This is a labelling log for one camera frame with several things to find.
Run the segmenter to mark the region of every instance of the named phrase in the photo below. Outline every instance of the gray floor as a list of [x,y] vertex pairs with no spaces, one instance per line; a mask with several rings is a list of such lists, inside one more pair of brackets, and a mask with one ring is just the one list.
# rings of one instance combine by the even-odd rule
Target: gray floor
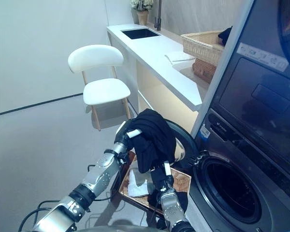
[[[118,101],[97,111],[100,132],[94,128],[82,96],[0,116],[0,232],[17,231],[23,217],[39,202],[61,199],[71,192],[86,175],[87,165],[112,147],[115,131],[127,119],[124,107]],[[108,190],[100,197],[106,196]],[[187,217],[195,229],[209,232],[206,223],[199,222],[201,214],[191,201]],[[147,226],[147,215],[120,197],[111,203],[95,202],[90,209],[78,229]],[[24,230],[30,230],[32,222],[28,220]]]

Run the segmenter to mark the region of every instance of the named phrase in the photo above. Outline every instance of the chair seat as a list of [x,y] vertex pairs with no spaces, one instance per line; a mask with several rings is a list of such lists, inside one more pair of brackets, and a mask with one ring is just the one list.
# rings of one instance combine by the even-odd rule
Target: chair seat
[[124,99],[130,95],[129,88],[115,78],[102,79],[88,83],[83,92],[87,105],[98,105]]

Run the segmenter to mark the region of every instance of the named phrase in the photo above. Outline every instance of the white cabinet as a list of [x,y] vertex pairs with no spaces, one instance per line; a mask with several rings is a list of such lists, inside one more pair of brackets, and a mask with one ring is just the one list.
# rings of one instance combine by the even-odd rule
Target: white cabinet
[[111,45],[118,48],[125,59],[124,65],[116,70],[119,79],[131,90],[128,97],[131,105],[138,113],[151,108],[191,132],[202,104],[200,95],[204,96],[208,86],[200,88],[195,80],[181,74],[180,70],[187,68],[187,64],[173,67],[165,57],[169,52],[182,52],[180,43],[163,35],[132,40],[122,33],[138,28],[141,27],[108,27]]

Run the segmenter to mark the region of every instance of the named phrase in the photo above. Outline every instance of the white flower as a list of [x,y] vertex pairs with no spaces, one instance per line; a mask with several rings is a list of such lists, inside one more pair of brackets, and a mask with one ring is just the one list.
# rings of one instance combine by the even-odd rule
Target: white flower
[[130,6],[131,6],[132,8],[137,8],[138,5],[139,5],[139,3],[140,3],[140,0],[131,0],[131,1],[130,1]]
[[138,10],[148,10],[153,7],[154,0],[144,0],[143,5],[142,5],[143,7],[141,7],[142,9],[139,9],[140,1],[141,0],[130,0],[130,6],[133,9],[138,9]]
[[144,0],[144,6],[153,5],[154,0]]

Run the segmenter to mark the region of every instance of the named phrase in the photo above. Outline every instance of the chair backrest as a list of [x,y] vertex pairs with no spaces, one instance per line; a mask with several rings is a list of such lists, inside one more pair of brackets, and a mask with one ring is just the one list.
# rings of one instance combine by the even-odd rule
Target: chair backrest
[[68,58],[68,64],[73,73],[96,66],[121,66],[123,62],[124,58],[117,48],[100,44],[80,47]]

